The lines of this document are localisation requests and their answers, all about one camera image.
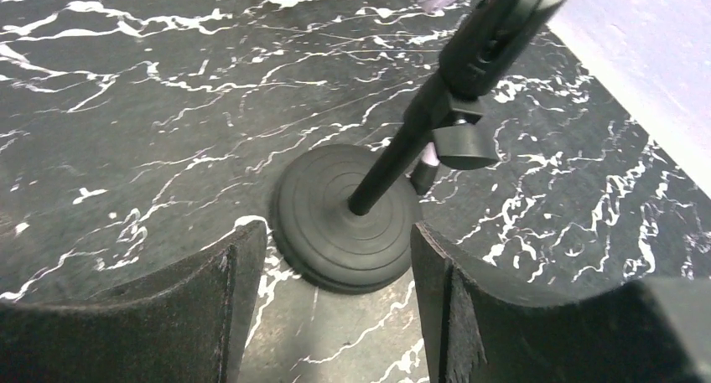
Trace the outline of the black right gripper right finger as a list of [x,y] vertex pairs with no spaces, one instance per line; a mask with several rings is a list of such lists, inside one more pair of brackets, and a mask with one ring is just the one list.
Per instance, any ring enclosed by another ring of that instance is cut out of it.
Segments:
[[707,382],[710,283],[648,277],[570,298],[412,228],[433,382]]

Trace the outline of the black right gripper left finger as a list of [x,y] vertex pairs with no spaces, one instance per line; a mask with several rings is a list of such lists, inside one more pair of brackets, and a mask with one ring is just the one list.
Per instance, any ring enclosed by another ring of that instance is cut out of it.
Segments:
[[2,303],[2,381],[236,381],[266,247],[253,221],[87,299]]

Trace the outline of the black round-base desktop mic stand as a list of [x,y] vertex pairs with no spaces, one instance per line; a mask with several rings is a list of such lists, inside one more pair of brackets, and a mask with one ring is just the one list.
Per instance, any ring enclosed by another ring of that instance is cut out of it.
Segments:
[[402,126],[381,152],[351,144],[313,148],[283,171],[270,222],[278,250],[304,279],[331,292],[374,292],[411,264],[410,230],[422,211],[409,177],[432,142],[441,164],[497,163],[482,132],[481,99],[567,0],[481,0],[439,54]]

